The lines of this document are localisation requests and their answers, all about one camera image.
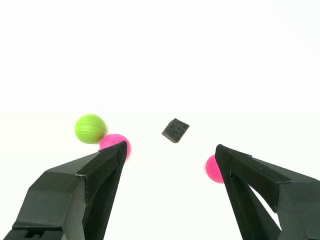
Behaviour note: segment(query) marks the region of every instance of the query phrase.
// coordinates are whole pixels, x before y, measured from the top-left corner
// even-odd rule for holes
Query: black foam cube
[[[166,126],[165,130],[162,132],[162,135],[176,144],[180,141],[188,128],[188,124],[175,118],[168,124],[168,126]]]

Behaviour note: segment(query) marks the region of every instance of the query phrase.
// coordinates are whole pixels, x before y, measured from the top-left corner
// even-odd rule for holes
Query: white backdrop
[[[108,240],[240,240],[225,186],[211,181],[204,171],[218,144],[320,179],[320,114],[97,114],[110,133],[123,134],[132,144]],[[1,116],[5,127],[0,138],[0,238],[11,229],[28,187],[43,171],[98,150],[98,145],[76,138],[79,116]],[[161,134],[173,118],[190,124],[177,144]]]
[[[3,0],[1,108],[319,110],[319,12],[318,0]]]

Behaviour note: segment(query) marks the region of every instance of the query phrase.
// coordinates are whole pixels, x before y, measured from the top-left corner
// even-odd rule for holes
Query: green ball
[[[74,127],[76,137],[85,144],[97,144],[105,136],[107,129],[101,117],[94,114],[80,117]]]

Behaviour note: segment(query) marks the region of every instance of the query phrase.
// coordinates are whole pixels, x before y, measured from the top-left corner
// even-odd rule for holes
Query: black plastic part
[[[320,240],[320,181],[222,145],[215,158],[243,240]]]
[[[4,240],[103,240],[126,156],[123,141],[45,171]]]
[[[162,135],[169,139],[171,142],[176,144],[180,141],[180,139],[185,134],[188,128],[188,124],[175,118],[164,129]]]

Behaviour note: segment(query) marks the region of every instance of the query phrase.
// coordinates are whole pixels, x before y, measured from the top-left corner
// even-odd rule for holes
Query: foam block
[[[175,118],[168,124],[168,126],[166,126],[162,135],[176,144],[180,141],[188,128],[188,124]]]

